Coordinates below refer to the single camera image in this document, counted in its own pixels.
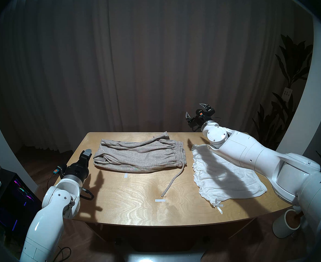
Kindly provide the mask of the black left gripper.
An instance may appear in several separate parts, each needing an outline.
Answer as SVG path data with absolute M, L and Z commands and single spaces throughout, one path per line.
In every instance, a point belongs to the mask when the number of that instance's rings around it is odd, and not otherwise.
M 89 175 L 89 160 L 92 155 L 91 149 L 84 150 L 77 162 L 72 163 L 64 171 L 64 176 L 73 175 L 80 180 L 85 180 Z

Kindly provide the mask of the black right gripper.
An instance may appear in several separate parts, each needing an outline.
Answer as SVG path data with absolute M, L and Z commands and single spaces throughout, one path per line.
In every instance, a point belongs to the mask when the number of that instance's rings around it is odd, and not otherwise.
M 192 131 L 197 131 L 201 129 L 201 127 L 207 122 L 212 120 L 212 115 L 215 113 L 215 110 L 208 106 L 206 103 L 199 104 L 202 109 L 196 110 L 196 115 L 191 117 L 188 112 L 186 112 L 186 120 L 188 120 L 188 126 L 192 129 Z

